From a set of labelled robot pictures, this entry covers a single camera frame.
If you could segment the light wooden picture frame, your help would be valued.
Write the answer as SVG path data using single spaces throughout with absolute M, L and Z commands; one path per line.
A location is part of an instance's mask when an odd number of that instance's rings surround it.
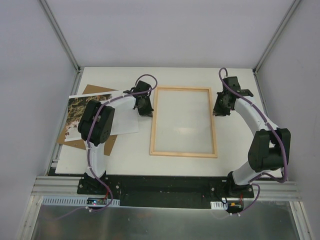
M 218 157 L 210 87 L 159 86 L 154 92 L 152 156 Z

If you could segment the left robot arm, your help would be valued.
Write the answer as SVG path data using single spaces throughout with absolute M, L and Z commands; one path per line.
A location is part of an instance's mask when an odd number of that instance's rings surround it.
M 87 169 L 84 182 L 94 194 L 105 191 L 107 184 L 104 163 L 104 147 L 112 133 L 115 115 L 128 110 L 138 110 L 141 116 L 151 117 L 153 108 L 150 95 L 158 85 L 138 79 L 135 86 L 121 93 L 112 93 L 107 100 L 89 100 L 79 121 L 77 130 L 85 144 Z

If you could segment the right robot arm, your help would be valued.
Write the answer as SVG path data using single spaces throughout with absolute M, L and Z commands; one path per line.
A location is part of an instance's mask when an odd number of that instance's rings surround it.
M 288 178 L 291 133 L 273 123 L 255 104 L 249 89 L 242 89 L 236 76 L 226 76 L 221 80 L 222 91 L 217 93 L 213 108 L 215 117 L 229 116 L 237 112 L 245 121 L 253 135 L 248 150 L 247 161 L 227 175 L 225 192 L 230 197 L 238 197 L 249 185 L 263 175 L 271 177 L 271 171 L 283 169 L 283 176 L 276 179 L 283 183 Z

